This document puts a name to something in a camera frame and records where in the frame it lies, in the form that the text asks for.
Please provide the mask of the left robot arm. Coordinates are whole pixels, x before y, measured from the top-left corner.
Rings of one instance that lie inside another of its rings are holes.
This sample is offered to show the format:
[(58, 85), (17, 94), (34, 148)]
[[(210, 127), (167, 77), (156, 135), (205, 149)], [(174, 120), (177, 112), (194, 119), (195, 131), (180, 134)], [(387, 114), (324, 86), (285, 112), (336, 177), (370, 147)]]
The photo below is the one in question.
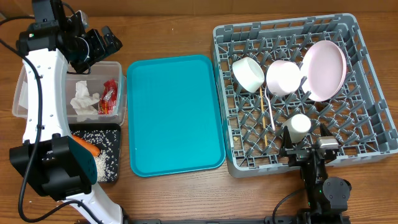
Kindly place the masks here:
[(12, 51), (24, 64), (28, 115), (22, 145), (9, 151), (12, 166), (42, 196), (71, 206), (90, 223), (127, 223), (124, 209), (97, 181), (91, 152), (76, 142), (67, 119), (65, 82), (68, 68), (83, 73), (116, 53), (121, 41), (109, 27), (89, 29), (82, 12), (67, 16), (61, 1), (33, 1), (32, 24)]

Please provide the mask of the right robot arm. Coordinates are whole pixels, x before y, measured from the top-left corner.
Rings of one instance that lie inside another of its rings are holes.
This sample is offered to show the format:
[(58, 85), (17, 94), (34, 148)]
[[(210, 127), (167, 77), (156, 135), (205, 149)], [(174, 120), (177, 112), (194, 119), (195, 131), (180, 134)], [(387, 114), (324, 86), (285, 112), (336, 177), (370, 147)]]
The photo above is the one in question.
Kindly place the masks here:
[(305, 191), (308, 208), (297, 211), (295, 216), (282, 217), (287, 223), (349, 223), (349, 217), (342, 213), (348, 209), (348, 199), (352, 190), (350, 182), (339, 177), (329, 177), (326, 163), (334, 161), (338, 155), (340, 142), (324, 124), (320, 125), (321, 136), (310, 147), (293, 147), (289, 129), (283, 128), (280, 157), (288, 157), (288, 166), (299, 167), (304, 188), (284, 197), (272, 213), (272, 222), (277, 223), (276, 211), (289, 198)]

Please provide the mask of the pink plate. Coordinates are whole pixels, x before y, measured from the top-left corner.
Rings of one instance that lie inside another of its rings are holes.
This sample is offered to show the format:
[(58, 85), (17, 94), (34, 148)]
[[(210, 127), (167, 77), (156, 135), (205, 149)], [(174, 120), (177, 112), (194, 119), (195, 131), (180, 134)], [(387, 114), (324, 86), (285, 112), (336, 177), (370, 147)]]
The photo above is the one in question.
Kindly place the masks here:
[(306, 77), (302, 90), (310, 92), (310, 100), (329, 100), (341, 89), (346, 71), (342, 50), (330, 40), (321, 40), (309, 48), (302, 60), (300, 72)]

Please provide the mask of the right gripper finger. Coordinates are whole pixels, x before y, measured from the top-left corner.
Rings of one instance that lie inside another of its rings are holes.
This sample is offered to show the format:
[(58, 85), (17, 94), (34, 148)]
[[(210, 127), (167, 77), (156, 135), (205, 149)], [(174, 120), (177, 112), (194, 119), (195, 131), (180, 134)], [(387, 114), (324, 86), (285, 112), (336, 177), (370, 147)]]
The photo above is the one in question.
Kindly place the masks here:
[(286, 150), (286, 149), (293, 149), (293, 143), (290, 137), (289, 129), (287, 126), (283, 127), (283, 138), (282, 138), (282, 145), (281, 149)]
[(332, 133), (328, 130), (325, 124), (320, 124), (320, 134), (321, 137), (332, 137)]

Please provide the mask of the rice and peanut shells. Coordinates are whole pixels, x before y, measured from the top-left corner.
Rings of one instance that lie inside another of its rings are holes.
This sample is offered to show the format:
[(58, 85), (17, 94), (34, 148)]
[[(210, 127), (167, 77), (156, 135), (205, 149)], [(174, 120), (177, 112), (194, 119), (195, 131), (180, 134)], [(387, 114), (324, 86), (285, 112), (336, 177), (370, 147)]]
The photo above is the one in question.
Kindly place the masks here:
[(97, 168), (97, 181), (112, 183), (119, 177), (119, 157), (121, 146), (121, 131), (118, 129), (75, 130), (72, 134), (89, 142), (101, 151), (94, 157)]

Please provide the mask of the red snack wrapper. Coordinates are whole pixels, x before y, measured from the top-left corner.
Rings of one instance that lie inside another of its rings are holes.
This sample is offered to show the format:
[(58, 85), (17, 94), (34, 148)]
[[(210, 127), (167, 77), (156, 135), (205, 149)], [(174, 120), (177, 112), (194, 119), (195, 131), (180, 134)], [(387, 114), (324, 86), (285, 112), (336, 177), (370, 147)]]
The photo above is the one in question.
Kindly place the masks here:
[(98, 102), (99, 114), (112, 114), (116, 108), (118, 84), (111, 79), (104, 83), (104, 91)]

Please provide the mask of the small white cup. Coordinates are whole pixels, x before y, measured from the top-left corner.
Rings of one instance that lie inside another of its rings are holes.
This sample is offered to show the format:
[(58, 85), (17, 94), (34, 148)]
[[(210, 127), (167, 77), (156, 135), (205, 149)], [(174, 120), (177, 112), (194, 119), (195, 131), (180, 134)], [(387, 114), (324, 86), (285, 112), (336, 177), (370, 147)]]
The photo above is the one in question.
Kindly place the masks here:
[(300, 142), (311, 128), (310, 118), (304, 114), (296, 114), (285, 121), (281, 128), (288, 127), (292, 143)]

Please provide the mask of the white bowl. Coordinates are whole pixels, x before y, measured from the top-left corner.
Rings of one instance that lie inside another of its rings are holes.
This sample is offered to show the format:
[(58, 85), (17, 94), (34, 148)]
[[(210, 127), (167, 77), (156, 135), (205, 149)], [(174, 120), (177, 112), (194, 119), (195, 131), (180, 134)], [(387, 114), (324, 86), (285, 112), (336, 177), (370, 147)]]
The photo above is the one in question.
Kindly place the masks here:
[(261, 66), (250, 57), (235, 61), (232, 70), (239, 84), (250, 93), (255, 93), (265, 81)]

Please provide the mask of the orange carrot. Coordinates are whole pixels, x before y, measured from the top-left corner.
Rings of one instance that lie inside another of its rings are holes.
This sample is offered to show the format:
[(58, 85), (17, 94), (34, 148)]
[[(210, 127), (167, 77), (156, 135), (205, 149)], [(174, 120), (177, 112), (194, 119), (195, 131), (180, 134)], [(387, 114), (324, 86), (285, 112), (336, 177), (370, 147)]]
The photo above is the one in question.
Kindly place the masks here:
[(90, 151), (94, 157), (98, 157), (101, 154), (100, 149), (98, 147), (96, 147), (95, 145), (93, 145), (89, 142), (86, 142), (85, 140), (83, 140), (82, 138), (79, 138), (78, 136), (73, 135), (72, 137), (78, 144), (83, 146), (87, 151)]

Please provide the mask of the small pink bowl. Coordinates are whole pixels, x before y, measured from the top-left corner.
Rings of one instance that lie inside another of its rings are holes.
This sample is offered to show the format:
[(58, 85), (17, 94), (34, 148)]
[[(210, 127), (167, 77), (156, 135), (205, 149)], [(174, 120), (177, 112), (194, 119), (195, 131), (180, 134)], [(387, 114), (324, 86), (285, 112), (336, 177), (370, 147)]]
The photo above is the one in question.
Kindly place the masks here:
[(268, 90), (277, 96), (285, 96), (298, 90), (302, 76), (299, 67), (290, 61), (273, 62), (266, 73)]

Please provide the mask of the wooden chopstick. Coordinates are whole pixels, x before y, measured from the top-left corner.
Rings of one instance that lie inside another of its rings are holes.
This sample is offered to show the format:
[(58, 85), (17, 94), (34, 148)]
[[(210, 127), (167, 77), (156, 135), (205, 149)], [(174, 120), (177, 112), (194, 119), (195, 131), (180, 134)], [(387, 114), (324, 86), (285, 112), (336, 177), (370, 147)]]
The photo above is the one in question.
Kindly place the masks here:
[[(261, 112), (262, 112), (262, 114), (264, 114), (265, 110), (264, 110), (264, 99), (263, 99), (262, 87), (259, 88), (259, 92), (260, 92), (260, 99), (261, 99)], [(267, 131), (265, 116), (262, 117), (262, 127), (263, 127), (264, 132)], [(264, 134), (264, 145), (265, 145), (265, 147), (268, 146), (266, 133)]]

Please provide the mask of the white plastic fork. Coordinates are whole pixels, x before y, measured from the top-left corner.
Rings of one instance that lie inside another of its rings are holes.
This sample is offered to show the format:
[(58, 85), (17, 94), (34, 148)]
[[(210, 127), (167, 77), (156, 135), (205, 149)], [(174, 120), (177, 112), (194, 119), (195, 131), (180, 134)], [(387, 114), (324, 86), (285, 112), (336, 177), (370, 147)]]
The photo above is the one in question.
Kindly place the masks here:
[(273, 117), (273, 113), (272, 113), (272, 105), (271, 105), (271, 100), (269, 98), (269, 94), (267, 91), (267, 86), (264, 87), (264, 90), (265, 90), (265, 98), (266, 98), (268, 110), (269, 110), (269, 118), (270, 118), (271, 128), (273, 131), (275, 131), (274, 117)]

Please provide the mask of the white napkin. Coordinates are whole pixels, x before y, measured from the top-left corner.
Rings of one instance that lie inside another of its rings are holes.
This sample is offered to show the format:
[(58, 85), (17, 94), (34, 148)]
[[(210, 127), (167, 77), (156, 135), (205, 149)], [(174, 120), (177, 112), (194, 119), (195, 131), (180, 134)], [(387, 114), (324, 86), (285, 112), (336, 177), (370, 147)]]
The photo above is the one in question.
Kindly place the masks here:
[(98, 110), (93, 105), (100, 101), (100, 94), (90, 95), (86, 80), (76, 82), (75, 90), (75, 97), (71, 99), (70, 104), (77, 115), (98, 114)]

